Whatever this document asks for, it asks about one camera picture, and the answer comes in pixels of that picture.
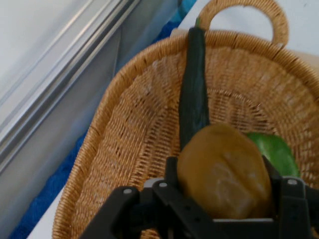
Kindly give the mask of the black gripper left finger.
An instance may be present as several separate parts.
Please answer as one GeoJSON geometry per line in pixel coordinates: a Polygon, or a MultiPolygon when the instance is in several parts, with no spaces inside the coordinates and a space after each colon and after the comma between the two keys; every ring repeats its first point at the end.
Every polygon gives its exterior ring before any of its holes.
{"type": "Polygon", "coordinates": [[[178,188],[177,158],[166,161],[165,177],[139,191],[115,188],[80,236],[82,239],[139,239],[154,229],[162,239],[222,239],[224,233],[178,188]]]}

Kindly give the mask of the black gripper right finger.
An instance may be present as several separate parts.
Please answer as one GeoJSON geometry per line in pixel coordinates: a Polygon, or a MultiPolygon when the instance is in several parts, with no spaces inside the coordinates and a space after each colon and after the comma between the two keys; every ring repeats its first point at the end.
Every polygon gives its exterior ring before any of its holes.
{"type": "Polygon", "coordinates": [[[317,239],[319,191],[298,177],[281,176],[263,156],[275,206],[272,222],[265,224],[264,239],[317,239]]]}

